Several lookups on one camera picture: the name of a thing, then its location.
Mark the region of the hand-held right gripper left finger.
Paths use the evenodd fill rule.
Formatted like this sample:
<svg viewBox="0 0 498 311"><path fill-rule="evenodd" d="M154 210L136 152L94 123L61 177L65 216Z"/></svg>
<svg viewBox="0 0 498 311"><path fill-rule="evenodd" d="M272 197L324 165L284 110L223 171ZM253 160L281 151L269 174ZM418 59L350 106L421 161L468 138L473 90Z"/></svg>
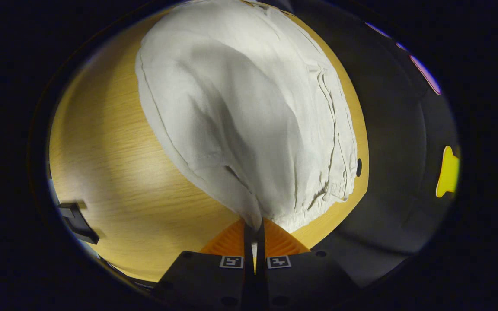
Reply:
<svg viewBox="0 0 498 311"><path fill-rule="evenodd" d="M201 250L183 251L152 290L174 311L246 311L254 300L253 229L238 220Z"/></svg>

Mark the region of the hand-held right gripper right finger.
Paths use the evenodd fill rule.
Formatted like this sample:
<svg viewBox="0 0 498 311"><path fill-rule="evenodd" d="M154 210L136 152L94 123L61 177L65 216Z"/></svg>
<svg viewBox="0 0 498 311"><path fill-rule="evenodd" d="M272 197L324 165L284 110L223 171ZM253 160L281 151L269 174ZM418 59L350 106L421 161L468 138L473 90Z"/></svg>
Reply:
<svg viewBox="0 0 498 311"><path fill-rule="evenodd" d="M255 235L259 311L332 311L360 289L325 250L312 251L268 219Z"/></svg>

